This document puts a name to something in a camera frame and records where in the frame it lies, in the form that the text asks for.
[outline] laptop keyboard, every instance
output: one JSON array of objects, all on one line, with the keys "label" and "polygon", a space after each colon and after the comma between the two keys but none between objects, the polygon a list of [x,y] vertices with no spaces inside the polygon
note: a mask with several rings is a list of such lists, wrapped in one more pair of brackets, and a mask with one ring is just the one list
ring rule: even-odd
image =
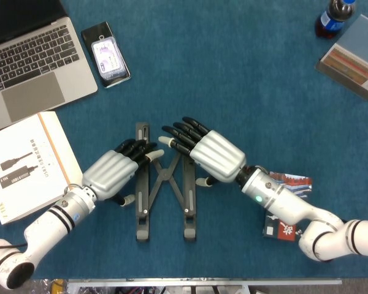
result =
[{"label": "laptop keyboard", "polygon": [[0,50],[0,91],[79,60],[67,26]]}]

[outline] robotic arm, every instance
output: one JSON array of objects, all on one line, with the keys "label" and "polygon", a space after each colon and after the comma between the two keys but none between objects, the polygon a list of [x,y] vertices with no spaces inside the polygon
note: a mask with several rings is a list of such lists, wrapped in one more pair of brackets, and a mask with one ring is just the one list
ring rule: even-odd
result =
[{"label": "robotic arm", "polygon": [[245,154],[218,132],[209,130],[195,119],[184,117],[173,127],[163,130],[174,138],[159,137],[161,143],[190,156],[210,173],[197,179],[201,186],[216,182],[237,182],[241,191],[276,215],[284,223],[294,225],[311,220],[299,241],[309,258],[326,262],[348,254],[368,256],[368,221],[351,220],[344,224],[329,211],[314,207],[272,179],[260,166],[248,166]]},{"label": "robotic arm", "polygon": [[106,152],[83,174],[82,187],[70,190],[26,228],[24,253],[0,239],[0,285],[6,289],[22,286],[41,259],[94,210],[95,201],[115,196],[137,170],[164,154],[152,151],[155,146],[129,139]]}]

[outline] blue carpet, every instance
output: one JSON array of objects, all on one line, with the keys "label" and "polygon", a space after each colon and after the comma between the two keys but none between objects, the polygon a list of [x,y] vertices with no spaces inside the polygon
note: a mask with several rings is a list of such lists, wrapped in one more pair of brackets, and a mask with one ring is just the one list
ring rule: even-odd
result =
[{"label": "blue carpet", "polygon": [[[132,73],[57,109],[83,171],[134,137],[136,122],[149,122],[155,141],[162,125],[187,115],[231,140],[250,164],[311,176],[312,204],[368,219],[368,102],[314,68],[335,42],[313,30],[327,1],[63,2],[79,36],[109,22]],[[360,13],[368,16],[368,0],[358,1],[353,19]],[[163,165],[174,155],[166,149]],[[186,243],[179,204],[164,184],[150,242],[137,243],[134,207],[99,203],[34,277],[368,277],[368,257],[318,263],[295,243],[264,239],[264,211],[234,184],[198,188],[197,208],[197,240]],[[0,226],[0,238],[22,242],[35,218]]]}]

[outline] box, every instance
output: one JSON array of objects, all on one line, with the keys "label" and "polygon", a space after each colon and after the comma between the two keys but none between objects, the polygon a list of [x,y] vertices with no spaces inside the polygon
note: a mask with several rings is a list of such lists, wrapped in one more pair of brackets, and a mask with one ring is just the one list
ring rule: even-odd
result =
[{"label": "box", "polygon": [[25,217],[58,199],[82,171],[54,111],[0,130],[0,222]]},{"label": "box", "polygon": [[[312,191],[312,179],[306,176],[295,176],[287,173],[273,173],[270,176],[279,184],[285,186],[301,199],[308,201]],[[284,241],[297,241],[303,231],[297,225],[286,225],[278,217],[266,211],[263,236]]]},{"label": "box", "polygon": [[316,69],[368,100],[368,18],[360,15]]}]

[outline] bottle label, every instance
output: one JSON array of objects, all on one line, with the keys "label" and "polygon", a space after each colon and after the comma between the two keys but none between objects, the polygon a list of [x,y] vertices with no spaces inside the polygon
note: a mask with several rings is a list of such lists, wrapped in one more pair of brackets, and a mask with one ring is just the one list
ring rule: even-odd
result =
[{"label": "bottle label", "polygon": [[339,31],[344,25],[344,22],[342,21],[331,19],[327,14],[327,11],[324,11],[323,14],[320,16],[320,21],[324,28],[328,31]]}]

